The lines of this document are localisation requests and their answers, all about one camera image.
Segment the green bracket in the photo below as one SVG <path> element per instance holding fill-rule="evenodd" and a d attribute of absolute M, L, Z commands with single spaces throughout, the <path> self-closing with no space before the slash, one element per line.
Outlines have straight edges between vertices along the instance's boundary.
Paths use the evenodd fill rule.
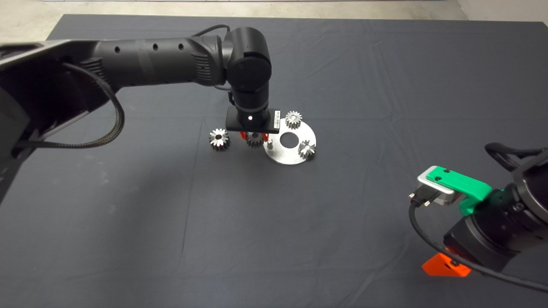
<path fill-rule="evenodd" d="M 491 186 L 484 182 L 443 167 L 436 167 L 436 169 L 428 173 L 426 178 L 432 182 L 465 194 L 466 199 L 460 202 L 460 212 L 464 216 L 472 214 L 474 212 L 474 207 L 483 201 L 491 190 L 493 190 Z"/>

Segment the black cable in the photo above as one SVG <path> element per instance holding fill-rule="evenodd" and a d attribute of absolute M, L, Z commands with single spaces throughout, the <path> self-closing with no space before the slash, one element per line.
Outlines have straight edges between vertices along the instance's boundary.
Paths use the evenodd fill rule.
<path fill-rule="evenodd" d="M 489 276 L 489 277 L 492 277 L 492 278 L 495 278 L 495 279 L 498 279 L 498 280 L 501 280 L 501 281 L 504 281 L 504 282 L 507 282 L 507 283 L 515 284 L 515 285 L 520 286 L 520 287 L 524 287 L 524 288 L 528 288 L 528 289 L 548 293 L 548 286 L 545 285 L 545 284 L 534 282 L 534 281 L 529 281 L 529 280 L 524 280 L 524 279 L 521 279 L 521 278 L 518 278 L 518 277 L 515 277 L 515 276 L 510 276 L 510 275 L 506 275 L 506 274 L 503 274 L 503 273 L 500 273 L 500 272 L 493 271 L 491 269 L 488 269 L 487 267 L 481 266 L 479 264 L 472 263 L 472 262 L 464 259 L 463 257 L 461 257 L 461 256 L 459 256 L 455 253 L 447 251 L 444 246 L 442 246 L 442 245 L 434 242 L 433 240 L 431 240 L 428 237 L 428 235 L 426 235 L 426 233 L 420 228 L 420 226 L 419 226 L 419 224 L 416 220 L 416 217 L 415 217 L 415 209 L 418 206 L 421 206 L 421 203 L 414 202 L 414 201 L 412 201 L 411 205 L 409 205 L 409 220 L 411 221 L 411 225 L 413 226 L 413 229 L 415 229 L 417 234 L 423 239 L 423 241 L 425 241 L 428 245 L 430 245 L 430 247 L 432 247 L 433 249 L 437 250 L 438 252 L 446 255 L 447 257 L 451 258 L 452 260 L 454 260 L 454 261 L 456 261 L 456 262 L 458 262 L 458 263 L 460 263 L 464 266 L 467 266 L 467 267 L 469 267 L 469 268 L 471 268 L 471 269 L 473 269 L 477 272 L 480 272 L 480 273 L 482 273 L 486 276 Z"/>
<path fill-rule="evenodd" d="M 211 32 L 213 30 L 216 30 L 216 29 L 220 29 L 220 28 L 226 28 L 226 33 L 229 33 L 230 32 L 230 27 L 228 25 L 225 25 L 225 24 L 219 24 L 219 25 L 215 25 L 215 26 L 211 26 L 209 28 L 205 28 L 204 30 L 196 33 L 195 35 L 193 36 L 202 36 L 208 32 Z"/>
<path fill-rule="evenodd" d="M 106 81 L 104 81 L 101 77 L 79 66 L 69 64 L 69 63 L 63 63 L 62 66 L 64 66 L 65 68 L 71 71 L 88 76 L 89 78 L 93 79 L 97 83 L 97 85 L 99 85 L 101 90 L 112 101 L 112 104 L 114 105 L 115 112 L 116 112 L 116 120 L 114 123 L 114 127 L 110 130 L 110 132 L 108 132 L 103 137 L 91 142 L 86 142 L 81 144 L 64 144 L 64 143 L 47 142 L 47 141 L 19 141 L 15 144 L 15 147 L 18 147 L 18 148 L 43 147 L 43 148 L 50 148 L 50 149 L 88 149 L 91 147 L 106 145 L 110 143 L 112 140 L 116 139 L 116 137 L 120 135 L 120 132 L 122 132 L 122 129 L 124 128 L 124 123 L 125 123 L 124 109 L 122 108 L 122 105 L 118 101 L 118 98 L 116 98 L 116 94 L 114 93 L 110 85 Z"/>
<path fill-rule="evenodd" d="M 526 150 L 514 149 L 498 142 L 493 142 L 485 145 L 485 151 L 487 151 L 487 154 L 489 154 L 504 169 L 510 172 L 514 171 L 517 167 L 520 166 L 520 164 L 510 158 L 509 155 L 515 155 L 516 157 L 523 159 L 528 156 L 538 155 L 544 150 L 546 150 L 546 148 Z"/>

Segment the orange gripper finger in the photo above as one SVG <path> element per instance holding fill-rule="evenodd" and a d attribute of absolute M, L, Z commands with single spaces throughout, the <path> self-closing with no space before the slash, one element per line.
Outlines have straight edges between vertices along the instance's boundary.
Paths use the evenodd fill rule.
<path fill-rule="evenodd" d="M 452 262 L 451 258 L 437 253 L 423 264 L 423 270 L 430 276 L 466 277 L 470 274 L 470 268 Z"/>

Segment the metal gear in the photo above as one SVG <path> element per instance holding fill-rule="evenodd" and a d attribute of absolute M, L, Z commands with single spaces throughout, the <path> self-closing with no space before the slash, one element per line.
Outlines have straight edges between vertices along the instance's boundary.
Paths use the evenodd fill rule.
<path fill-rule="evenodd" d="M 209 133 L 209 144 L 217 151 L 224 151 L 230 146 L 230 137 L 226 129 L 218 128 Z"/>
<path fill-rule="evenodd" d="M 296 111 L 289 111 L 286 114 L 286 125 L 290 129 L 299 128 L 301 126 L 302 115 Z"/>
<path fill-rule="evenodd" d="M 246 135 L 247 145 L 250 147 L 260 147 L 265 140 L 262 138 L 262 134 L 259 133 L 247 133 Z"/>
<path fill-rule="evenodd" d="M 310 140 L 305 140 L 299 144 L 299 155 L 303 159 L 312 159 L 314 157 L 314 154 L 316 154 L 316 145 L 311 145 Z"/>

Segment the screw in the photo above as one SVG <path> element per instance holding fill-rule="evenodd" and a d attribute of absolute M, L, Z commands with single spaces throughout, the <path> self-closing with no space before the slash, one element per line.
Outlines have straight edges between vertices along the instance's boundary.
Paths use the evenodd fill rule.
<path fill-rule="evenodd" d="M 525 206 L 523 205 L 523 203 L 518 202 L 518 203 L 512 205 L 512 209 L 516 212 L 521 212 L 525 209 Z"/>

